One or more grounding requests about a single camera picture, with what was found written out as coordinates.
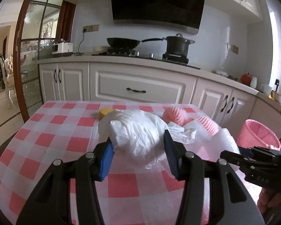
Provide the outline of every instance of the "checkered tablecloth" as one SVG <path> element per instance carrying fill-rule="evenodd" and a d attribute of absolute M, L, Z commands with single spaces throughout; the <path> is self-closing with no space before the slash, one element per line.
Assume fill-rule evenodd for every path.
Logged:
<path fill-rule="evenodd" d="M 47 102 L 24 124 L 0 158 L 0 209 L 16 224 L 27 198 L 55 159 L 77 160 L 95 148 L 99 109 L 141 109 L 162 116 L 169 106 L 172 104 Z M 206 121 L 206 115 L 195 106 L 179 107 L 191 118 L 199 116 Z M 176 181 L 168 170 L 166 160 L 151 170 L 136 169 L 116 152 L 108 177 L 96 182 L 105 224 L 175 224 L 184 182 Z M 72 223 L 78 224 L 74 179 L 70 200 Z"/>

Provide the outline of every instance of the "white bowl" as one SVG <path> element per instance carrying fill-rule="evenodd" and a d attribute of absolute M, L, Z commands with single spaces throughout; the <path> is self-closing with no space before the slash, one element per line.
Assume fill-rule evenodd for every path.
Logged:
<path fill-rule="evenodd" d="M 281 104 L 281 95 L 279 95 L 277 92 L 273 91 L 273 97 L 274 97 L 276 102 Z"/>

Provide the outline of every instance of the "black range hood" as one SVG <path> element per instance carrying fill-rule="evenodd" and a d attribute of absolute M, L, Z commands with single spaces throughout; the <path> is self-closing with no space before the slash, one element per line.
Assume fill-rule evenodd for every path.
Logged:
<path fill-rule="evenodd" d="M 205 0 L 111 0 L 115 24 L 158 25 L 197 34 Z"/>

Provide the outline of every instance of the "frying pan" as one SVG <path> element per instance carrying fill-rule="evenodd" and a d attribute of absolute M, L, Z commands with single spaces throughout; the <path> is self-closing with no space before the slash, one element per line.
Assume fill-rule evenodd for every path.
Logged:
<path fill-rule="evenodd" d="M 163 40 L 163 39 L 151 38 L 151 39 L 139 41 L 139 40 L 126 39 L 126 38 L 107 38 L 107 42 L 111 47 L 125 48 L 125 49 L 134 49 L 141 42 L 157 41 L 157 40 Z"/>

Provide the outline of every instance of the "pink bucket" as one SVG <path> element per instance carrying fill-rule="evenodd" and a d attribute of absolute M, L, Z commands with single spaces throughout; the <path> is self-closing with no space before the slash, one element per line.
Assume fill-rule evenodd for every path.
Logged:
<path fill-rule="evenodd" d="M 259 146 L 272 150 L 281 149 L 280 141 L 275 133 L 267 126 L 252 119 L 245 121 L 236 143 L 243 148 Z"/>

